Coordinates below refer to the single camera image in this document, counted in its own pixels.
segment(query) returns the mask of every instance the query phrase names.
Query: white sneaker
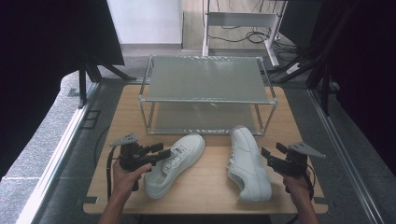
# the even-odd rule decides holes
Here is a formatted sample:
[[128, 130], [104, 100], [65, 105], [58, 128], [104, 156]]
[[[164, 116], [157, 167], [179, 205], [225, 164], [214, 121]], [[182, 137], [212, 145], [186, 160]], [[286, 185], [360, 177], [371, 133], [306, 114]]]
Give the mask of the white sneaker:
[[238, 185], [242, 202], [263, 202], [271, 199], [272, 189], [265, 172], [262, 155], [251, 132], [238, 125], [230, 131], [232, 156], [228, 164], [228, 177]]
[[198, 133], [191, 133], [175, 142], [171, 147], [171, 157], [157, 162], [151, 172], [145, 173], [147, 195], [153, 199], [161, 198], [171, 188], [177, 176], [201, 158], [204, 148], [204, 138]]

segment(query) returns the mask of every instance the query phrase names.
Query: wooden table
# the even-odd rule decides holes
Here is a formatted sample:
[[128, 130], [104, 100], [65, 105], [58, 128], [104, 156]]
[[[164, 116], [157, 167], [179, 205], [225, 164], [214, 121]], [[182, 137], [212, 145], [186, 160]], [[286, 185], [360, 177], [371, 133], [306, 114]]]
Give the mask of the wooden table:
[[[291, 114], [289, 103], [281, 88], [274, 88], [278, 100], [276, 112], [265, 136], [255, 136], [259, 147], [265, 147], [272, 155], [285, 158], [276, 149], [276, 142], [289, 145], [302, 141], [299, 130]], [[93, 175], [87, 197], [96, 197], [96, 203], [85, 203], [83, 208], [88, 214], [101, 214], [107, 203], [106, 160], [112, 142], [125, 134], [135, 133], [141, 146], [164, 143], [169, 148], [183, 135], [147, 134], [137, 96], [140, 86], [126, 86], [111, 123], [105, 146]], [[139, 181], [140, 190], [133, 192], [125, 204], [124, 214], [281, 214], [297, 213], [290, 195], [285, 191], [282, 177], [267, 167], [272, 185], [272, 198], [262, 203], [240, 203], [239, 188], [227, 176], [227, 163], [231, 156], [229, 135], [203, 135], [204, 155], [191, 168], [185, 170], [174, 182], [170, 190], [158, 200], [151, 199], [144, 191], [143, 178]], [[324, 198], [319, 182], [315, 185], [315, 196]], [[327, 204], [312, 202], [318, 214], [327, 212]]]

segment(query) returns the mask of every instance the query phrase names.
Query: floor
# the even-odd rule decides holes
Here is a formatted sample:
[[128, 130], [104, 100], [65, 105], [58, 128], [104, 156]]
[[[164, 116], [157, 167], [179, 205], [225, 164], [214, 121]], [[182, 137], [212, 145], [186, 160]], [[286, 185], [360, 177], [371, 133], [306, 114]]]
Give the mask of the floor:
[[[221, 50], [223, 47], [213, 47], [216, 50], [211, 50], [211, 55], [262, 56], [267, 70], [274, 70], [264, 50]], [[89, 202], [86, 193], [122, 87], [138, 84], [150, 54], [199, 56], [202, 53], [175, 45], [124, 45], [122, 52], [126, 65], [118, 68], [138, 77], [137, 83], [125, 82], [100, 67], [103, 82], [86, 83], [90, 95], [82, 119], [77, 119], [82, 112], [77, 110], [78, 73], [64, 78], [52, 109], [0, 182], [1, 223], [97, 223], [99, 215], [86, 214], [82, 205]], [[281, 65], [285, 65], [293, 55], [282, 54], [281, 58]], [[318, 107], [319, 91], [309, 91], [304, 85], [309, 72], [276, 84], [285, 75], [286, 72], [273, 73], [270, 78], [284, 89], [304, 141], [328, 156], [326, 161], [312, 158], [326, 196], [325, 203], [329, 205], [329, 212], [319, 215], [320, 222], [395, 223], [396, 178], [367, 138], [338, 104], [335, 95], [329, 97], [330, 116], [323, 115]], [[50, 184], [43, 177], [51, 180]], [[137, 223], [139, 218], [143, 223], [287, 223], [292, 217], [282, 214], [124, 216], [123, 223]]]

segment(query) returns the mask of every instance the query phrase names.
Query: white wall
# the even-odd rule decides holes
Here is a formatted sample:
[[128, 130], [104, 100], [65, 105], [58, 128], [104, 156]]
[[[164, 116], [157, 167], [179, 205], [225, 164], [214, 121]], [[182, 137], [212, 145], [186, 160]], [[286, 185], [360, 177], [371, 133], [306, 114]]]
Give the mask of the white wall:
[[181, 44], [180, 0], [107, 0], [120, 44]]

